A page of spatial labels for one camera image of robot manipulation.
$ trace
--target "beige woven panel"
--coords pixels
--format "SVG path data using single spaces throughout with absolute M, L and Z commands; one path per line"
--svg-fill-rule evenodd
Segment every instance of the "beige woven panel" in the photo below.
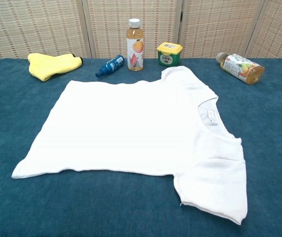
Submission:
M 139 18 L 144 31 L 144 57 L 157 57 L 157 47 L 173 42 L 177 0 L 87 0 L 97 58 L 126 57 L 126 30 L 130 18 Z
M 267 1 L 249 57 L 282 57 L 282 0 Z
M 187 0 L 180 43 L 182 57 L 244 55 L 261 0 Z
M 0 0 L 0 58 L 87 56 L 76 0 Z

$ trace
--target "blue fabric surface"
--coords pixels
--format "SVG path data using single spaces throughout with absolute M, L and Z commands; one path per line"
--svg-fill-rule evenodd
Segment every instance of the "blue fabric surface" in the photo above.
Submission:
M 29 74 L 27 60 L 0 59 L 0 236 L 282 236 L 282 59 L 254 61 L 266 72 L 247 85 L 214 59 L 181 60 L 219 96 L 226 128 L 242 138 L 248 215 L 238 226 L 179 206 L 172 176 L 67 170 L 12 179 L 66 84 L 98 81 L 106 60 L 84 59 L 80 68 L 42 82 Z M 140 72 L 125 65 L 99 80 L 155 81 L 164 69 L 146 59 Z

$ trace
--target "orange fruit graphic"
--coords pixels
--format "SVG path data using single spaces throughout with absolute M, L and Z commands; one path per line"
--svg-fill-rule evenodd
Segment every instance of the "orange fruit graphic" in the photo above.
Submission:
M 133 44 L 133 50 L 137 53 L 141 53 L 143 51 L 143 42 L 137 41 Z

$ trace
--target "bottle cap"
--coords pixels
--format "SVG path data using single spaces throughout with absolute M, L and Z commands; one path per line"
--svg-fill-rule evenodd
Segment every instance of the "bottle cap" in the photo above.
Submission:
M 101 69 L 99 69 L 99 71 L 95 74 L 96 77 L 101 77 L 103 75 L 105 75 L 107 73 L 107 70 L 105 70 L 104 67 L 102 67 Z
M 216 58 L 215 58 L 218 63 L 221 63 L 222 56 L 223 56 L 224 54 L 226 54 L 226 53 L 223 53 L 223 52 L 218 53 L 218 55 L 217 55 Z
M 130 20 L 129 20 L 129 26 L 130 26 L 131 28 L 139 28 L 140 25 L 141 25 L 140 19 L 133 18 L 133 19 L 130 19 Z

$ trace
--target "yellow liquid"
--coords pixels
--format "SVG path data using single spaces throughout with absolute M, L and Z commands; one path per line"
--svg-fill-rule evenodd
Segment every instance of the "yellow liquid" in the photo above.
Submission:
M 228 54 L 226 54 L 222 57 L 222 60 L 221 60 L 221 63 L 220 63 L 220 66 L 221 66 L 222 69 L 223 69 L 223 66 L 224 66 L 225 59 L 227 57 L 228 57 Z M 249 85 L 255 84 L 256 82 L 259 82 L 261 80 L 263 74 L 264 74 L 264 71 L 265 71 L 265 68 L 263 66 L 257 66 L 257 67 L 252 68 L 248 72 L 245 82 Z
M 130 28 L 126 31 L 126 37 L 130 40 L 137 40 L 143 38 L 143 31 L 140 28 Z M 139 71 L 142 70 L 143 67 L 139 68 L 133 68 L 133 67 L 127 67 L 131 71 Z

